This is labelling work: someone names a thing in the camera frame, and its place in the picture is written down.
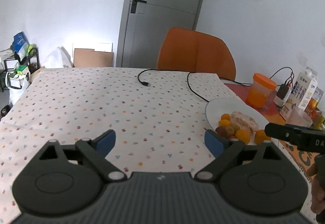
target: chair backrest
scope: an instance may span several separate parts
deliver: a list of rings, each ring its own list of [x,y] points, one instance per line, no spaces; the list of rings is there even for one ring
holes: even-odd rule
[[[216,73],[235,80],[236,66],[219,38],[182,28],[171,28],[161,46],[157,69]]]

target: door frame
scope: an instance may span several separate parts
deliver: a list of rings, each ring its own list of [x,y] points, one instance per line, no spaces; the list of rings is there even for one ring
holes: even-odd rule
[[[193,30],[196,29],[196,25],[197,25],[197,22],[199,19],[199,13],[201,11],[202,2],[203,2],[203,0],[199,0],[197,12],[196,12],[195,20],[194,20],[194,24],[193,24]],[[125,45],[125,39],[126,39],[126,28],[127,28],[127,23],[129,20],[131,3],[132,3],[132,0],[124,0],[124,3],[123,3],[120,32],[119,32],[117,51],[116,51],[115,67],[122,67],[124,45]]]

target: door handle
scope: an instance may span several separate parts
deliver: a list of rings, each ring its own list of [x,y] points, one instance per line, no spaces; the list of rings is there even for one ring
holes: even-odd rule
[[[136,9],[137,9],[137,3],[141,2],[141,3],[147,3],[147,1],[145,0],[132,0],[132,4],[131,4],[131,13],[134,14]]]

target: gray door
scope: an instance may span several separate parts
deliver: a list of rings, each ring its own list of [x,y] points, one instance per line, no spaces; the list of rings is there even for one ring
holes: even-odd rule
[[[192,29],[199,3],[199,0],[143,1],[130,1],[123,67],[156,68],[168,30],[172,27]]]

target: plastic jar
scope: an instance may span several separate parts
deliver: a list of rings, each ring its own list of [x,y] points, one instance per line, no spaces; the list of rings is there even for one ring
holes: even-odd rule
[[[270,78],[259,73],[254,74],[253,80],[253,85],[247,96],[247,102],[261,109],[271,92],[277,87],[277,84]]]

